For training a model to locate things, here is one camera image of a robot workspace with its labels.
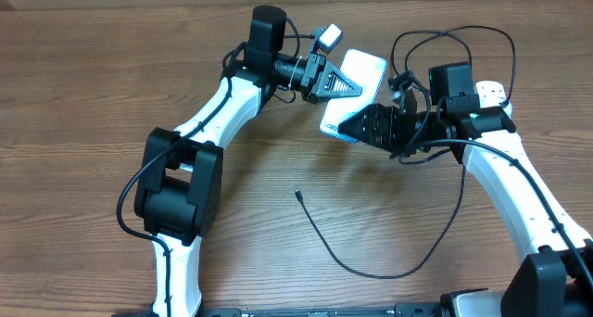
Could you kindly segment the Samsung Galaxy smartphone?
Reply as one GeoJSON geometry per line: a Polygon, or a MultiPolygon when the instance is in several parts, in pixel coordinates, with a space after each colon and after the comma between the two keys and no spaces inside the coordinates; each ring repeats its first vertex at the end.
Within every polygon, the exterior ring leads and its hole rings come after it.
{"type": "Polygon", "coordinates": [[[349,143],[357,143],[351,136],[338,131],[338,125],[352,118],[372,104],[385,76],[387,61],[357,49],[348,49],[340,67],[340,74],[331,83],[331,90],[347,96],[330,99],[320,122],[320,131],[349,143]]]}

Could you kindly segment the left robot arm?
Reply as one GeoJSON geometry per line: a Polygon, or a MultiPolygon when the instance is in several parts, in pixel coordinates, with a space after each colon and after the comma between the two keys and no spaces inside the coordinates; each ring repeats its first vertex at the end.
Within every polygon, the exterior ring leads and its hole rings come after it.
{"type": "Polygon", "coordinates": [[[207,104],[173,131],[147,137],[134,212],[144,222],[140,236],[157,257],[157,296],[151,316],[197,316],[199,246],[221,203],[224,148],[254,119],[277,90],[312,104],[355,97],[361,88],[329,62],[342,39],[334,24],[309,34],[308,53],[283,53],[285,29],[293,24],[276,6],[257,6],[249,37],[222,60],[220,86],[207,104]]]}

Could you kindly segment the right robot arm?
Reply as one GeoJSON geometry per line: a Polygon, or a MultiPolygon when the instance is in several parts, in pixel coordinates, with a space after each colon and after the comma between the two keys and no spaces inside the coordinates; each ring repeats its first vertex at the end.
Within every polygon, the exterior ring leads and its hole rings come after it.
{"type": "Polygon", "coordinates": [[[370,104],[340,133],[409,156],[446,146],[483,186],[503,220],[521,265],[503,292],[469,289],[441,296],[434,316],[589,316],[592,236],[562,208],[524,150],[501,89],[474,84],[460,62],[429,70],[430,104],[418,112],[406,71],[390,80],[394,106],[370,104]]]}

